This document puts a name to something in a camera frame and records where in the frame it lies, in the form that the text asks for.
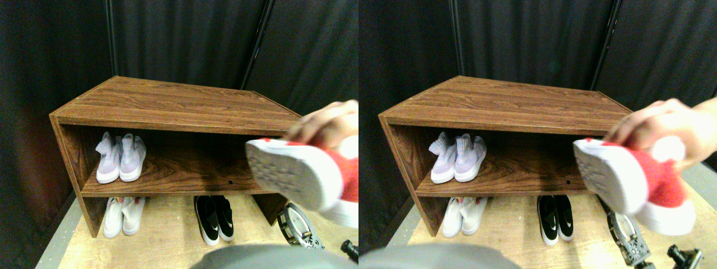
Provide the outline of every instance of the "black and white shoe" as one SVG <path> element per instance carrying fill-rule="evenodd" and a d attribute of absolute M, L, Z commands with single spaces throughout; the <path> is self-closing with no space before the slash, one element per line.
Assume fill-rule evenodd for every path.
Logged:
<path fill-rule="evenodd" d="M 546 245 L 555 245 L 558 242 L 558 217 L 552 195 L 538 197 L 538 216 L 543 241 Z"/>
<path fill-rule="evenodd" d="M 234 239 L 234 223 L 232 222 L 232 206 L 224 195 L 212 195 L 217 206 L 217 221 L 219 222 L 219 237 L 224 241 Z"/>
<path fill-rule="evenodd" d="M 565 241 L 573 240 L 573 209 L 567 195 L 556 195 L 555 208 L 558 212 L 558 235 Z"/>
<path fill-rule="evenodd" d="M 219 221 L 214 201 L 208 196 L 194 197 L 194 211 L 199 221 L 201 237 L 207 245 L 216 245 L 219 242 Z"/>

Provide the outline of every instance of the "white sneaker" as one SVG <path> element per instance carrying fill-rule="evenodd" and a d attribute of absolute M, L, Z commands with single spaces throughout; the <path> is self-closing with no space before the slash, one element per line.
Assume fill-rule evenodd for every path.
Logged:
<path fill-rule="evenodd" d="M 144 202 L 145 197 L 125 197 L 122 203 L 122 214 L 124 214 L 122 231 L 125 235 L 134 235 L 139 230 Z"/>
<path fill-rule="evenodd" d="M 457 197 L 453 197 L 448 202 L 446 215 L 443 217 L 443 236 L 451 238 L 458 235 L 460 228 L 463 226 L 463 216 L 460 214 L 462 204 L 458 202 Z"/>
<path fill-rule="evenodd" d="M 480 164 L 485 159 L 485 141 L 476 136 L 473 142 L 470 135 L 464 134 L 456 138 L 458 157 L 455 160 L 455 180 L 468 182 L 475 179 L 480 170 Z"/>
<path fill-rule="evenodd" d="M 100 165 L 97 167 L 97 181 L 100 184 L 110 183 L 120 176 L 121 141 L 121 137 L 117 136 L 112 139 L 110 132 L 105 132 L 102 141 L 95 147 L 95 150 L 100 153 Z"/>
<path fill-rule="evenodd" d="M 438 155 L 436 163 L 431 169 L 431 181 L 441 184 L 450 181 L 455 175 L 456 145 L 449 145 L 448 135 L 441 132 L 438 139 L 431 143 L 428 150 Z"/>
<path fill-rule="evenodd" d="M 124 182 L 135 181 L 142 174 L 142 163 L 147 156 L 147 148 L 142 138 L 128 133 L 122 138 L 122 149 L 120 179 Z"/>
<path fill-rule="evenodd" d="M 483 211 L 488 204 L 488 198 L 463 198 L 463 206 L 460 208 L 460 215 L 463 217 L 463 226 L 460 230 L 464 235 L 473 235 L 480 227 L 480 220 L 483 218 Z"/>
<path fill-rule="evenodd" d="M 102 228 L 106 238 L 114 238 L 122 230 L 122 201 L 122 197 L 110 197 L 107 201 L 105 224 Z"/>

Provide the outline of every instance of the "shoe rack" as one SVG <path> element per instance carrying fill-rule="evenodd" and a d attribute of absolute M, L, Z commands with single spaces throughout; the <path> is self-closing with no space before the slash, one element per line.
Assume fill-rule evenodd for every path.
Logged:
<path fill-rule="evenodd" d="M 287 200 L 256 184 L 244 143 L 281 136 L 299 117 L 251 91 L 118 76 L 49 115 L 92 237 L 108 197 L 117 196 L 251 194 L 273 225 Z M 145 141 L 147 156 L 136 181 L 97 182 L 95 147 L 105 131 Z"/>
<path fill-rule="evenodd" d="M 457 76 L 379 114 L 411 196 L 432 236 L 450 197 L 589 192 L 572 142 L 604 136 L 630 110 L 606 95 Z M 472 181 L 430 179 L 437 156 L 428 151 L 441 131 L 481 136 L 488 154 Z"/>

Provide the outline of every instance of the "hand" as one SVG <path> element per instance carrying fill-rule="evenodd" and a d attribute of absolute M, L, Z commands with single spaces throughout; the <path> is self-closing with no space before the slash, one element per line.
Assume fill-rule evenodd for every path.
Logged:
<path fill-rule="evenodd" d="M 289 128 L 282 140 L 335 148 L 349 136 L 359 134 L 359 102 L 333 102 L 303 116 Z"/>
<path fill-rule="evenodd" d="M 717 115 L 677 99 L 657 101 L 623 118 L 604 140 L 645 151 L 666 136 L 677 136 L 685 144 L 685 159 L 675 163 L 682 171 L 717 150 Z"/>

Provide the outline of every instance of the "shoe pair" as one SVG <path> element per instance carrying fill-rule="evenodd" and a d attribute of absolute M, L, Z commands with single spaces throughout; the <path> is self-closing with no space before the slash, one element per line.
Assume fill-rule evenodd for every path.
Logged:
<path fill-rule="evenodd" d="M 125 235 L 139 231 L 145 197 L 110 197 L 103 225 L 106 238 L 114 238 L 122 230 Z"/>
<path fill-rule="evenodd" d="M 443 217 L 443 236 L 451 238 L 463 232 L 464 235 L 473 235 L 478 231 L 483 211 L 488 198 L 453 197 L 448 201 L 448 208 Z"/>
<path fill-rule="evenodd" d="M 336 151 L 270 138 L 248 141 L 246 147 L 260 187 L 359 228 L 359 136 L 344 139 Z"/>
<path fill-rule="evenodd" d="M 142 173 L 147 148 L 139 136 L 128 133 L 124 138 L 112 139 L 110 132 L 105 132 L 95 150 L 100 153 L 97 181 L 101 184 L 115 181 L 117 177 L 124 182 L 135 181 Z"/>
<path fill-rule="evenodd" d="M 633 151 L 597 139 L 573 142 L 575 158 L 587 189 L 597 193 L 613 211 L 635 216 L 648 229 L 663 235 L 684 235 L 696 214 L 675 161 L 685 158 L 677 136 Z"/>
<path fill-rule="evenodd" d="M 486 154 L 483 138 L 476 136 L 471 141 L 467 133 L 456 137 L 455 144 L 450 145 L 448 135 L 441 132 L 428 150 L 438 155 L 431 170 L 431 180 L 436 184 L 448 182 L 454 177 L 458 182 L 473 180 Z"/>
<path fill-rule="evenodd" d="M 555 245 L 558 235 L 565 241 L 573 240 L 573 210 L 566 195 L 538 197 L 540 232 L 547 245 Z"/>
<path fill-rule="evenodd" d="M 194 197 L 194 211 L 201 237 L 207 245 L 216 245 L 219 237 L 224 241 L 234 239 L 232 207 L 223 195 Z"/>

